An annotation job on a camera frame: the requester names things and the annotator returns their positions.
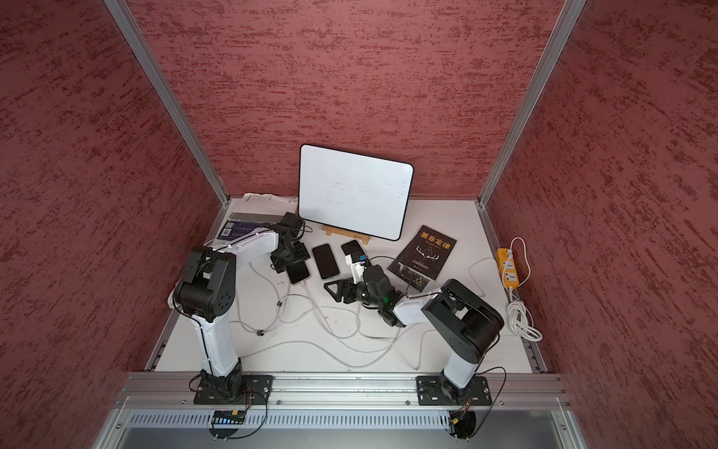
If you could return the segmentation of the phone with pink case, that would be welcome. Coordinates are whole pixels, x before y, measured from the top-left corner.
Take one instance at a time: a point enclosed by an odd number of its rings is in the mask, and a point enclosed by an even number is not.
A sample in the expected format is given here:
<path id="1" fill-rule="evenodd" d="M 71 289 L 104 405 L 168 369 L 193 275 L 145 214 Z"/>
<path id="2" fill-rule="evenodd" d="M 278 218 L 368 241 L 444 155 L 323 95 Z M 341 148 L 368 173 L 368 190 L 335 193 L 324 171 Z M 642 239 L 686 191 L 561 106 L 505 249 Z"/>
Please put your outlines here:
<path id="1" fill-rule="evenodd" d="M 299 284 L 310 277 L 309 269 L 304 261 L 295 262 L 287 266 L 286 272 L 291 284 Z"/>

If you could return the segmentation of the phone with white case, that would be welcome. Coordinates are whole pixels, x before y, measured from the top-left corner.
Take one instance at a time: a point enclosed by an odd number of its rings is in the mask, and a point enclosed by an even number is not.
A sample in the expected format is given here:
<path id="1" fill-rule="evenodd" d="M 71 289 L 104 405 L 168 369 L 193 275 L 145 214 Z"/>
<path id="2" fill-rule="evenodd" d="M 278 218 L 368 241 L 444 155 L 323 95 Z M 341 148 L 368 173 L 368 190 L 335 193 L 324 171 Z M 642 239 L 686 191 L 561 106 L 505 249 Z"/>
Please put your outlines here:
<path id="1" fill-rule="evenodd" d="M 340 268 L 328 243 L 314 247 L 312 255 L 322 280 L 340 275 Z"/>

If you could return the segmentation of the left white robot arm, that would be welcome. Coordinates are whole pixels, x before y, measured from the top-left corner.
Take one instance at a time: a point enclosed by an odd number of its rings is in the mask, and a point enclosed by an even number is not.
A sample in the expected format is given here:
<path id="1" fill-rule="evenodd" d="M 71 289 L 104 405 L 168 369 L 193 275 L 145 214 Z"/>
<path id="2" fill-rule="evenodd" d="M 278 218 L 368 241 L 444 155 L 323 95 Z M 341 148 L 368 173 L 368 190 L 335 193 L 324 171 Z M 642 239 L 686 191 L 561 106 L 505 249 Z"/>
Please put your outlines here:
<path id="1" fill-rule="evenodd" d="M 237 297 L 237 271 L 265 254 L 278 273 L 304 267 L 310 258 L 301 242 L 304 234 L 304 224 L 271 224 L 217 248 L 190 250 L 168 305 L 193 323 L 204 354 L 199 377 L 205 389 L 226 397 L 242 391 L 241 361 L 227 316 Z"/>

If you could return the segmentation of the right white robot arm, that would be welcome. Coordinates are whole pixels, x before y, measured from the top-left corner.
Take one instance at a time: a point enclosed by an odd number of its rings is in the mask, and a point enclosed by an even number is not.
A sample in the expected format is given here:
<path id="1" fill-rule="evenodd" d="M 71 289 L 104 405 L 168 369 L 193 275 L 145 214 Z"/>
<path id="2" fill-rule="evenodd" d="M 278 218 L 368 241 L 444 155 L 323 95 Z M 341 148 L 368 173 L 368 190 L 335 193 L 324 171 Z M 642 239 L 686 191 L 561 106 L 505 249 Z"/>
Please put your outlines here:
<path id="1" fill-rule="evenodd" d="M 323 288 L 337 303 L 358 302 L 375 309 L 390 327 L 432 325 L 452 350 L 439 385 L 454 403 L 469 392 L 505 325 L 499 312 L 456 279 L 437 291 L 408 295 L 394 288 L 381 267 L 357 263 L 351 278 L 326 282 Z"/>

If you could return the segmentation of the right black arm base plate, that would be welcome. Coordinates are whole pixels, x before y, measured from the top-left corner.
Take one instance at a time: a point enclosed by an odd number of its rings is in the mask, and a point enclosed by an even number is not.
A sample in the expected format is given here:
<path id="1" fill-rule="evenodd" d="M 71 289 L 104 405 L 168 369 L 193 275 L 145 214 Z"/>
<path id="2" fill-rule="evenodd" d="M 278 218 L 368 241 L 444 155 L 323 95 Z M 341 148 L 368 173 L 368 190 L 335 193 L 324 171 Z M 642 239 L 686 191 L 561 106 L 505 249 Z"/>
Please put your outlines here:
<path id="1" fill-rule="evenodd" d="M 492 396 L 484 376 L 475 375 L 466 387 L 459 388 L 441 375 L 415 378 L 420 406 L 489 406 Z"/>

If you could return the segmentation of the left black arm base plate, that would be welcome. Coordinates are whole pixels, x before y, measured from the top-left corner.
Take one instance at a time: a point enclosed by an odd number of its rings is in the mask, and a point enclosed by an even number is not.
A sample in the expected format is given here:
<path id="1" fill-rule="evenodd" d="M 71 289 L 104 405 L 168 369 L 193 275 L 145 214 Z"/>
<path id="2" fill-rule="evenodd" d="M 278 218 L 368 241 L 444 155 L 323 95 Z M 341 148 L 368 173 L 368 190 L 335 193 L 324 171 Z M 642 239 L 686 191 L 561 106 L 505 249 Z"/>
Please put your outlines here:
<path id="1" fill-rule="evenodd" d="M 251 405 L 264 403 L 271 394 L 274 376 L 235 374 L 226 377 L 200 372 L 194 391 L 196 405 Z"/>

